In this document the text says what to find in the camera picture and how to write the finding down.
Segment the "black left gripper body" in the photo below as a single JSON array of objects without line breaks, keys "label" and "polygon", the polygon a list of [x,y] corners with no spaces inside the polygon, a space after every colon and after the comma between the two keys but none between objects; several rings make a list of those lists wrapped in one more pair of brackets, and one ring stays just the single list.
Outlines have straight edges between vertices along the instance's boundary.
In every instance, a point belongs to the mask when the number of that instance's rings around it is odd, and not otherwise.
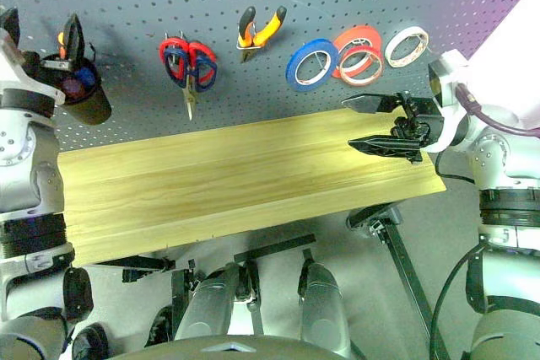
[{"label": "black left gripper body", "polygon": [[63,82],[71,78],[71,62],[58,53],[40,56],[34,51],[24,51],[23,57],[24,72],[39,82]]}]

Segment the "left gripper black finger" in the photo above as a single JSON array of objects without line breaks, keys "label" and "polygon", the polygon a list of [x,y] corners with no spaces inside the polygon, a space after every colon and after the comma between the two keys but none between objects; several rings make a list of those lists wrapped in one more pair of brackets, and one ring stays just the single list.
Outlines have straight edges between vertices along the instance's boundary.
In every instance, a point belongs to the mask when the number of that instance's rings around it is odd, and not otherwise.
[{"label": "left gripper black finger", "polygon": [[78,15],[75,13],[64,25],[63,48],[65,58],[71,63],[72,69],[80,69],[84,59],[84,33]]},{"label": "left gripper black finger", "polygon": [[10,8],[1,13],[1,28],[8,32],[12,40],[20,39],[19,11]]}]

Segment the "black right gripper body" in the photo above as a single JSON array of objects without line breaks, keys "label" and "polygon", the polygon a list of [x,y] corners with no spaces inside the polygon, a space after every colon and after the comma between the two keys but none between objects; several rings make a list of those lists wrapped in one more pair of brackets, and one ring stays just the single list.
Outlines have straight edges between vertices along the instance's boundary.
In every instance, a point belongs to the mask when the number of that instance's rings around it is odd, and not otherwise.
[{"label": "black right gripper body", "polygon": [[392,96],[392,109],[397,107],[405,116],[399,116],[391,129],[394,152],[419,152],[439,139],[443,116],[433,99],[397,93]]}]

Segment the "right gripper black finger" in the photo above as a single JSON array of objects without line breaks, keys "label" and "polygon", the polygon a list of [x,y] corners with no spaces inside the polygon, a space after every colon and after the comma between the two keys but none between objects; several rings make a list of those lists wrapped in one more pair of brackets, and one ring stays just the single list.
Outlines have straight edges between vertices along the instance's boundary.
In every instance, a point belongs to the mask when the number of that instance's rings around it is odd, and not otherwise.
[{"label": "right gripper black finger", "polygon": [[368,155],[421,162],[420,141],[387,135],[372,135],[348,140],[348,145]]},{"label": "right gripper black finger", "polygon": [[342,101],[342,105],[360,114],[392,113],[402,104],[398,95],[358,94]]}]

